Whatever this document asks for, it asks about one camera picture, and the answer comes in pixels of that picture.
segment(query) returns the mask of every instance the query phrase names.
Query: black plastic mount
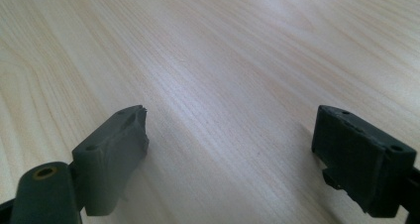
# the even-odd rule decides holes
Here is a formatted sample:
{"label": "black plastic mount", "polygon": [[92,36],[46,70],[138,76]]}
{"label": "black plastic mount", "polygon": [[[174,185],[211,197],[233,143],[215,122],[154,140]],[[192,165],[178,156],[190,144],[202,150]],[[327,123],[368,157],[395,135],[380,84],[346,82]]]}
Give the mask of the black plastic mount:
{"label": "black plastic mount", "polygon": [[327,184],[344,189],[372,217],[395,217],[399,205],[420,223],[420,173],[416,151],[360,117],[320,106],[312,151],[327,166]]}
{"label": "black plastic mount", "polygon": [[73,162],[48,163],[26,172],[16,198],[0,205],[0,224],[81,223],[110,214],[148,150],[146,109],[134,106],[111,116],[73,151]]}

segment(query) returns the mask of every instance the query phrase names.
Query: light wood grain surface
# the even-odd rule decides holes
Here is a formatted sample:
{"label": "light wood grain surface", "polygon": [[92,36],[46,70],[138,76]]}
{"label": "light wood grain surface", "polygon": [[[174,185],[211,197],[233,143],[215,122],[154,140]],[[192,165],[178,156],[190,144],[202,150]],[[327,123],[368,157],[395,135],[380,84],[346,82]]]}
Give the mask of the light wood grain surface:
{"label": "light wood grain surface", "polygon": [[1,202],[143,104],[131,201],[84,223],[405,219],[327,186],[310,145],[328,104],[420,151],[420,0],[0,0],[0,19]]}

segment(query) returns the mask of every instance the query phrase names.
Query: wood grain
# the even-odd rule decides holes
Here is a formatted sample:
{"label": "wood grain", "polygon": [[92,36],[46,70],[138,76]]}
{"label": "wood grain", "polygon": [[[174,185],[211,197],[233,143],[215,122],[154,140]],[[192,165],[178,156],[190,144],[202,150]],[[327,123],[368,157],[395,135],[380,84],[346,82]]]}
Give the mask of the wood grain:
{"label": "wood grain", "polygon": [[148,157],[84,223],[402,223],[324,184],[320,104],[420,151],[420,0],[0,0],[0,201],[111,114]]}

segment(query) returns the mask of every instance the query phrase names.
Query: black plastic part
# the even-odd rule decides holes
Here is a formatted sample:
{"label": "black plastic part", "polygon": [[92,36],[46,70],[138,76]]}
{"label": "black plastic part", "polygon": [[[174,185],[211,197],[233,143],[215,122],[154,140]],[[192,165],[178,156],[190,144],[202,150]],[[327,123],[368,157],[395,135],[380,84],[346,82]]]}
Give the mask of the black plastic part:
{"label": "black plastic part", "polygon": [[0,224],[9,224],[15,199],[0,204]]}
{"label": "black plastic part", "polygon": [[73,151],[70,164],[79,209],[111,213],[127,180],[147,154],[146,109],[139,105],[111,116]]}
{"label": "black plastic part", "polygon": [[395,216],[415,150],[348,111],[320,106],[312,151],[327,166],[327,184],[344,189],[372,217]]}
{"label": "black plastic part", "polygon": [[81,223],[67,164],[44,164],[21,177],[10,223]]}
{"label": "black plastic part", "polygon": [[420,171],[417,168],[402,185],[401,205],[410,212],[406,223],[420,223]]}

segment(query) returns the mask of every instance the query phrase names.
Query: mounting hole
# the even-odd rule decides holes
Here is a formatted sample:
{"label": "mounting hole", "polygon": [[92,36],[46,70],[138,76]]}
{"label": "mounting hole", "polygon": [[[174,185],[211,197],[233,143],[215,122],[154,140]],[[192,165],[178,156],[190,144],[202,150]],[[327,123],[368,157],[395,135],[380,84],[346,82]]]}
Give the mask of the mounting hole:
{"label": "mounting hole", "polygon": [[402,152],[402,148],[400,148],[398,146],[391,146],[391,148],[396,152]]}
{"label": "mounting hole", "polygon": [[34,173],[34,179],[35,180],[46,179],[48,177],[53,176],[56,173],[56,171],[57,171],[56,167],[40,168]]}
{"label": "mounting hole", "polygon": [[86,148],[86,151],[95,151],[96,149],[98,149],[98,146],[96,146],[96,145],[91,145],[91,146],[88,146],[87,148]]}

